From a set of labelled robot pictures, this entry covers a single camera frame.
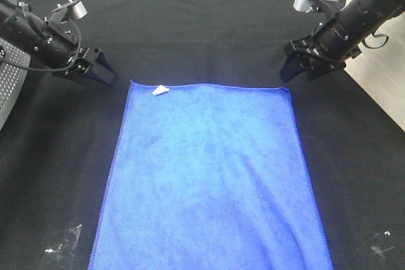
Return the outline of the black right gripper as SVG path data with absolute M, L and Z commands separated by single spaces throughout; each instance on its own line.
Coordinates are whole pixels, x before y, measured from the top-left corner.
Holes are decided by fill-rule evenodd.
M 329 20 L 311 35 L 292 40 L 285 46 L 285 63 L 279 76 L 283 83 L 307 72 L 307 81 L 343 70 L 346 61 L 361 54 L 363 22 Z

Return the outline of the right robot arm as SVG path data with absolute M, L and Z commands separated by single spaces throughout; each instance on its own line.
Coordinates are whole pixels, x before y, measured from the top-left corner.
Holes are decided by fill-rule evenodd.
M 404 0 L 351 0 L 340 8 L 338 0 L 294 0 L 302 13 L 323 13 L 326 20 L 309 36 L 290 41 L 280 78 L 286 83 L 305 73 L 314 80 L 343 70 L 346 60 L 361 54 L 360 44 L 386 21 L 404 12 Z

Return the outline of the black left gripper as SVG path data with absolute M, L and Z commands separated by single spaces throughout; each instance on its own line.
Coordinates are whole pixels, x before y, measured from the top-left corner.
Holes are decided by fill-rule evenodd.
M 116 85 L 118 75 L 100 49 L 82 44 L 82 31 L 73 20 L 68 21 L 71 33 L 59 24 L 46 20 L 34 23 L 37 39 L 34 42 L 34 57 L 41 64 L 35 72 L 52 73 L 52 76 L 90 86 L 100 83 L 109 87 Z

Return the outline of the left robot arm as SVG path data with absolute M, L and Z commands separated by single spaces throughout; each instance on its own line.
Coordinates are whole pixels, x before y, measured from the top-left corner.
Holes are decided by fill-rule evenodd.
M 1 38 L 33 57 L 45 68 L 29 68 L 4 58 L 3 63 L 27 71 L 51 73 L 85 84 L 89 80 L 114 86 L 118 75 L 102 50 L 85 47 L 82 33 L 75 23 L 87 10 L 81 0 L 57 5 L 49 18 L 32 13 L 29 4 L 18 0 L 1 0 Z

